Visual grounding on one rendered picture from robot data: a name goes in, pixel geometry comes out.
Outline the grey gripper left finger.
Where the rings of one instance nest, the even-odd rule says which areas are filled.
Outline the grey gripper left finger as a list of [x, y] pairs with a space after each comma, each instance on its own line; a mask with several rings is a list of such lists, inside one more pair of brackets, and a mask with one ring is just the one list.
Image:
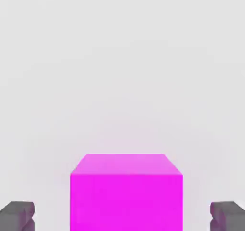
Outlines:
[[0, 231], [35, 231], [35, 204], [11, 201], [0, 210]]

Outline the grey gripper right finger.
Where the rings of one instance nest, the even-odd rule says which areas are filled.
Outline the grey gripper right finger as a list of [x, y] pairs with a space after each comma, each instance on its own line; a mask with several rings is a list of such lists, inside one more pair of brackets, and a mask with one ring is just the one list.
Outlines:
[[210, 204], [210, 231], [245, 231], [245, 210], [233, 201]]

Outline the small magenta cube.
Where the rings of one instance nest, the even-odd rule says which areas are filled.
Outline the small magenta cube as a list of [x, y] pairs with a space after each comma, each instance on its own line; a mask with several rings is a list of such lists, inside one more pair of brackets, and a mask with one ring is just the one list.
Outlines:
[[70, 231], [183, 231], [183, 175], [163, 154], [88, 154], [70, 174]]

